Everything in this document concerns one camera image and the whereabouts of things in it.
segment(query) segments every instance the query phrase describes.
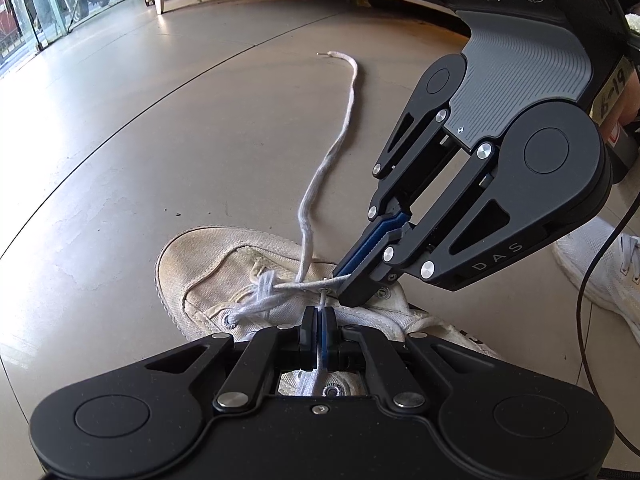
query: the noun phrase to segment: white shoelace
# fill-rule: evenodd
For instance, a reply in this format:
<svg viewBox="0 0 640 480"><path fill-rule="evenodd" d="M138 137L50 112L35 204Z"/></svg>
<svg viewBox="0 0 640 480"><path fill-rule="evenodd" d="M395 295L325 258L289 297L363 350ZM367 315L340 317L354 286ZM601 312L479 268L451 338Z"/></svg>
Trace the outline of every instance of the white shoelace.
<svg viewBox="0 0 640 480"><path fill-rule="evenodd" d="M620 247L622 248L622 267L625 274L634 268L634 281L640 280L640 238L627 234L620 235Z"/></svg>
<svg viewBox="0 0 640 480"><path fill-rule="evenodd" d="M273 270L263 272L258 279L258 284L255 286L255 292L251 300L239 305L227 316L226 322L231 325L235 325L245 316L256 314L257 312L265 312L281 305L288 297L299 290L308 290L320 293L321 299L319 308L322 309L326 300L326 292L328 290L335 290L349 277L348 275L339 276L338 278L330 278L328 280L322 280L321 282L304 283L314 252L314 231L311 227L309 213L311 211L311 206L314 204L316 197L318 196L318 190L320 189L329 169L337 159L340 148L342 147L347 135L349 123L351 121L351 111L353 109L353 102L355 99L354 84L358 76L358 64L353 57L335 51L330 51L325 54L318 53L318 56L337 57L338 59L347 61L353 68L353 75L351 75L349 101L344 114L344 120L342 121L342 129L322 159L320 166L318 166L318 169L314 173L314 176L302 197L300 206L298 207L298 224L300 226L300 232L302 233L302 254L300 255L300 265L298 266L296 281L276 283L276 273Z"/></svg>

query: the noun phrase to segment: white canvas shoe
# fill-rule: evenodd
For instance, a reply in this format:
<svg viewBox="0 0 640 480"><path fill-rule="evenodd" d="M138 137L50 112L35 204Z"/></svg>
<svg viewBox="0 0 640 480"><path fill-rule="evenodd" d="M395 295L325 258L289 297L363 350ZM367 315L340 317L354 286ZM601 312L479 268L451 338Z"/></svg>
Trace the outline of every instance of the white canvas shoe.
<svg viewBox="0 0 640 480"><path fill-rule="evenodd" d="M243 312L263 288L273 294L273 283L294 281L300 251L300 246L290 240L249 229L221 226L193 229L171 240L158 257L158 294L188 339L228 332L236 341L248 340L262 328L299 324L305 307L319 303L319 289L296 290L283 294L268 310ZM305 283L330 278L334 267L314 258ZM326 304L334 307L341 326L372 326L396 341L404 340L409 332L427 332L498 358L482 342L463 335L428 312L410 308L399 283L381 289L364 307L340 306L331 294ZM284 374L280 392L300 394L308 373L311 372ZM331 373L323 383L322 394L326 396L364 393L358 376L347 372Z"/></svg>
<svg viewBox="0 0 640 480"><path fill-rule="evenodd" d="M553 244L556 261L576 288L612 231L596 217ZM597 306L620 314L640 344L640 238L621 234L594 269L584 294Z"/></svg>

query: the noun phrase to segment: beige sneaker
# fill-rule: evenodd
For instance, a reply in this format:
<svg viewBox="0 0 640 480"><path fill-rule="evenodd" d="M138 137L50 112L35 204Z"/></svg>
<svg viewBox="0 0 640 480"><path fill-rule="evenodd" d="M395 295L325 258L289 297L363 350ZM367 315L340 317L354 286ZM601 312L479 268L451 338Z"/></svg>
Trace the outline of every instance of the beige sneaker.
<svg viewBox="0 0 640 480"><path fill-rule="evenodd" d="M293 282L300 262L300 246L275 235L249 229L210 226L192 229L171 240L156 264L156 286L165 309L190 340L214 332L228 332L236 341L251 339L266 327L297 325L307 305L319 303L322 280L331 278L335 264L314 258L305 283L313 290L282 294L262 312L245 312L260 288ZM427 332L491 357L498 357L476 339L463 335L428 312L410 308L399 283L382 288L366 305L341 306L330 293L326 304L335 309L339 325L372 326L395 341L409 332ZM310 372L290 372L280 392L300 394L300 383ZM364 389L355 374L328 375L324 395L361 395Z"/></svg>

